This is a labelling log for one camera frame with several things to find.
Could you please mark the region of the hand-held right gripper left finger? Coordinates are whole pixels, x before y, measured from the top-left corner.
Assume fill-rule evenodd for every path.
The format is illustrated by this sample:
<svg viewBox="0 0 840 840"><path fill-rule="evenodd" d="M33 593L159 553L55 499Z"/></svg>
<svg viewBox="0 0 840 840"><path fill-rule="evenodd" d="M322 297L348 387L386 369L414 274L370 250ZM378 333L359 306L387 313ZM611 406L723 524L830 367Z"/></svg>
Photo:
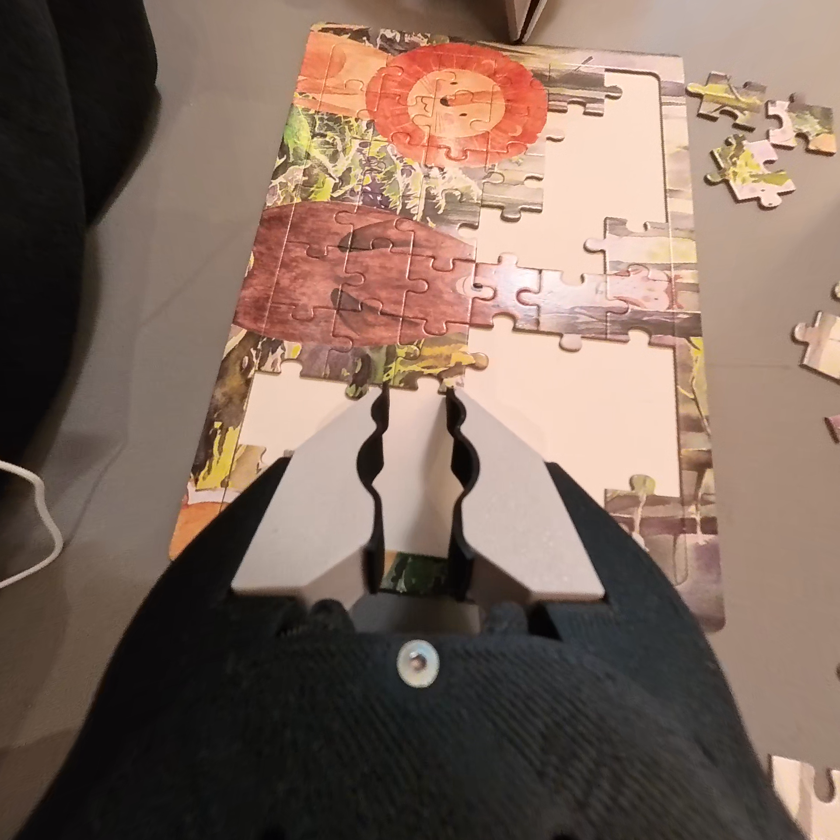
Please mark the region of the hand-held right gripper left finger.
<svg viewBox="0 0 840 840"><path fill-rule="evenodd" d="M380 590L385 540L374 481L389 420L389 390L373 387L286 459L234 592L352 607Z"/></svg>

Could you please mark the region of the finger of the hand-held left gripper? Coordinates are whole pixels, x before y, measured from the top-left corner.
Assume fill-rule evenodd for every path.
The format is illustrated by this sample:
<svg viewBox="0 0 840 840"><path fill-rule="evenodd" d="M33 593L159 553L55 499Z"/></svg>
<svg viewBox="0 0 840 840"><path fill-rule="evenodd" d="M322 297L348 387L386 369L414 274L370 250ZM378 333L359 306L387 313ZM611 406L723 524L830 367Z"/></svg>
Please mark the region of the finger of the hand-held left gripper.
<svg viewBox="0 0 840 840"><path fill-rule="evenodd" d="M532 36L548 1L504 1L508 40L513 45L526 43Z"/></svg>

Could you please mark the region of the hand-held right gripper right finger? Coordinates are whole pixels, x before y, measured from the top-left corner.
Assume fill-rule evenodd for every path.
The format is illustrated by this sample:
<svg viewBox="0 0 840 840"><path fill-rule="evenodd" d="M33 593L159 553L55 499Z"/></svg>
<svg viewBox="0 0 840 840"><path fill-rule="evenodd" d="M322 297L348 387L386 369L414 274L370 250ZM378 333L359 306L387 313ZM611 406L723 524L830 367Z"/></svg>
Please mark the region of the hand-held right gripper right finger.
<svg viewBox="0 0 840 840"><path fill-rule="evenodd" d="M541 455L464 390L449 389L445 405L461 486L448 547L453 596L480 607L600 601L604 586Z"/></svg>

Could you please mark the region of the animal jigsaw puzzle board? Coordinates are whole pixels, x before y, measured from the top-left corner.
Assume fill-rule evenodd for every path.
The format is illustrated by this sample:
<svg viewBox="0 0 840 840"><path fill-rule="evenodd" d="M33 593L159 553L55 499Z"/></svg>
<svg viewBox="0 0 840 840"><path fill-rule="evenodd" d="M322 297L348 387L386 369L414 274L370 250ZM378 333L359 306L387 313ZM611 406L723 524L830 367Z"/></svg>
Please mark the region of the animal jigsaw puzzle board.
<svg viewBox="0 0 840 840"><path fill-rule="evenodd" d="M722 628L685 81L677 56L314 24L170 558L385 385L382 588L449 593L436 383L561 463ZM564 351L541 269L606 275L629 310Z"/></svg>

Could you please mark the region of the puzzle pieces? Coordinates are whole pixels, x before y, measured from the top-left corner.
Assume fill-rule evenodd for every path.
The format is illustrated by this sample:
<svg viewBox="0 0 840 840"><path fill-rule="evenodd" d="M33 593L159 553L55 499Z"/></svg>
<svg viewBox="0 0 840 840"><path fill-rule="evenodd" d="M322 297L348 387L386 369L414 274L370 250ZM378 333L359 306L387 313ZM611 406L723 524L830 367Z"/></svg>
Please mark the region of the puzzle pieces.
<svg viewBox="0 0 840 840"><path fill-rule="evenodd" d="M710 152L715 171L706 183L728 186L739 203L756 202L762 209L781 205L795 184L782 169L774 169L778 151L792 150L800 140L811 154L837 153L834 111L794 92L785 99L767 96L767 87L751 80L732 82L729 74L712 71L703 83L691 82L686 93L699 101L697 115L731 119L732 132ZM838 838L838 771L830 801L821 801L814 786L816 772L807 763L773 756L771 779L777 794L807 838Z"/></svg>

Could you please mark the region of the person's dark clothing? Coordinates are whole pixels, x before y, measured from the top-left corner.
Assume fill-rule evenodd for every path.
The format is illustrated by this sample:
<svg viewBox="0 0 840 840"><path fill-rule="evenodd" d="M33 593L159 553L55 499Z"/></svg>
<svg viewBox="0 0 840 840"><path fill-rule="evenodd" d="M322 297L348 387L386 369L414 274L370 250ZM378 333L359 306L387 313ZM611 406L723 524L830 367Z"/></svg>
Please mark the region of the person's dark clothing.
<svg viewBox="0 0 840 840"><path fill-rule="evenodd" d="M1 458L19 465L70 363L88 228L151 119L141 1L1 2Z"/></svg>

